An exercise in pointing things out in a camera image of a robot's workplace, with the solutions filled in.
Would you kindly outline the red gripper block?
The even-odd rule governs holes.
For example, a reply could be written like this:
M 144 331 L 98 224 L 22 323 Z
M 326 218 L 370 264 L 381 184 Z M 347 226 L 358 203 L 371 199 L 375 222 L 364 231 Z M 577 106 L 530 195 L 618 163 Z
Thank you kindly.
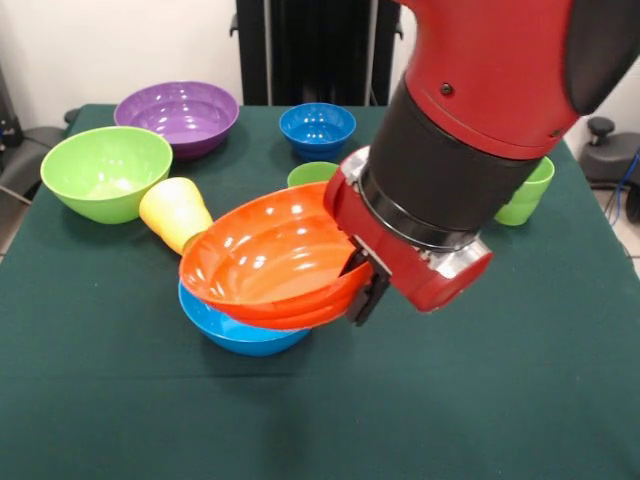
M 369 157 L 368 146 L 344 159 L 329 181 L 324 206 L 337 226 L 352 240 L 350 254 L 339 276 L 359 272 L 365 278 L 346 311 L 346 318 L 362 326 L 394 286 L 420 312 L 449 304 L 487 269 L 493 252 L 478 237 L 468 245 L 439 253 L 410 245 L 376 218 L 365 201 L 361 180 Z

